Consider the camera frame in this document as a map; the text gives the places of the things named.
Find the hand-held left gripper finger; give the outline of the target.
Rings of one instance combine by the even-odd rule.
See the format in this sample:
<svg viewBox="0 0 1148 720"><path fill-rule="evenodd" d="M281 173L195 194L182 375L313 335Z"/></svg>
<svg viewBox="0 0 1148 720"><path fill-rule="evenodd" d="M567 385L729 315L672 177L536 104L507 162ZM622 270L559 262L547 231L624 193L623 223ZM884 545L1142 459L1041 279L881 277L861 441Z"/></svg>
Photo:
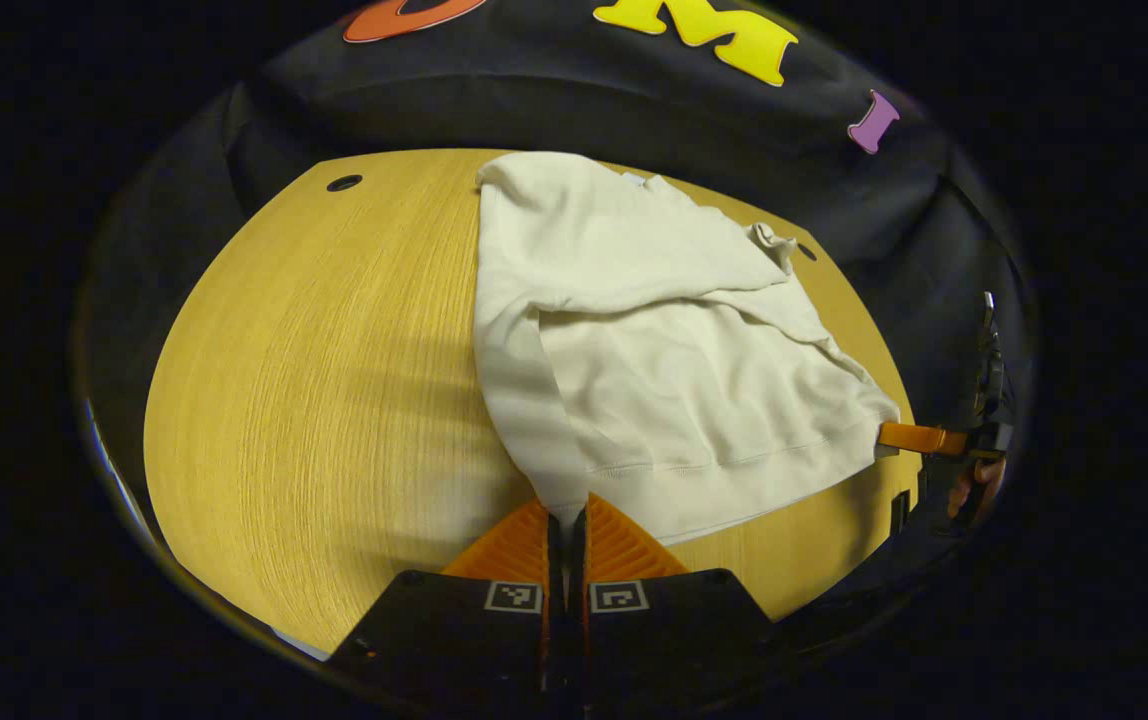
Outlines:
<svg viewBox="0 0 1148 720"><path fill-rule="evenodd" d="M719 706L770 669L775 625L734 571L688 570L598 495L575 539L585 706Z"/></svg>
<svg viewBox="0 0 1148 720"><path fill-rule="evenodd" d="M327 667L391 706L556 706L568 689L559 522L511 511L439 571L401 571Z"/></svg>

